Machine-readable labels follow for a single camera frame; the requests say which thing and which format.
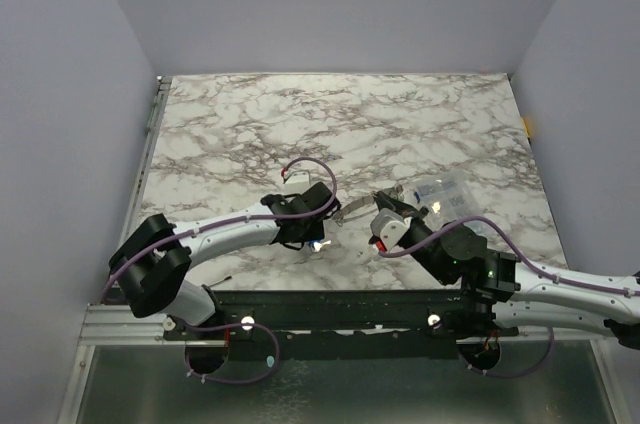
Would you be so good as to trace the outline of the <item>key with blue tag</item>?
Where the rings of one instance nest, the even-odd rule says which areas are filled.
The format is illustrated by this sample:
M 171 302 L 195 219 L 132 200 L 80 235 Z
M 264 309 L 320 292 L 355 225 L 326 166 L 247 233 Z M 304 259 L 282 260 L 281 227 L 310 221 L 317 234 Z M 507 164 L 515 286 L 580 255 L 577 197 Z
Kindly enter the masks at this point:
M 317 253 L 331 243 L 332 243 L 331 240 L 313 240 L 308 242 L 308 247 L 311 249 L 312 252 Z

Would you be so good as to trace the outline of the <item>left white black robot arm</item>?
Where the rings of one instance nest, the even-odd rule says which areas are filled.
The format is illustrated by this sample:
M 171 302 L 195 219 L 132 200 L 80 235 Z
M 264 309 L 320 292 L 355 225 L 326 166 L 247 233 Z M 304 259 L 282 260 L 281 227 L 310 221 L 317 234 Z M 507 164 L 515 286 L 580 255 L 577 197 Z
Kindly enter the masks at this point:
M 186 279 L 194 267 L 248 247 L 280 244 L 300 250 L 325 237 L 324 221 L 341 203 L 322 182 L 299 194 L 268 194 L 244 210 L 218 218 L 170 223 L 153 215 L 109 260 L 109 271 L 137 318 L 166 314 L 206 339 L 220 329 L 211 291 Z

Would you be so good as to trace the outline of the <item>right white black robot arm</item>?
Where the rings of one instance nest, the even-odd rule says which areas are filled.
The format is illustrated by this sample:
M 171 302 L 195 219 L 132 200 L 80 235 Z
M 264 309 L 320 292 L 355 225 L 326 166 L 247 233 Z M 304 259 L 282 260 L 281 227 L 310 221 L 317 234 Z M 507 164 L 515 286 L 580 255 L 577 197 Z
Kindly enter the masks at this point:
M 450 222 L 437 231 L 424 221 L 427 209 L 378 191 L 371 244 L 384 258 L 413 258 L 442 285 L 458 284 L 463 307 L 445 326 L 464 336 L 519 326 L 577 329 L 613 336 L 639 347 L 639 277 L 570 271 L 526 258 L 514 243 L 490 248 L 469 223 Z

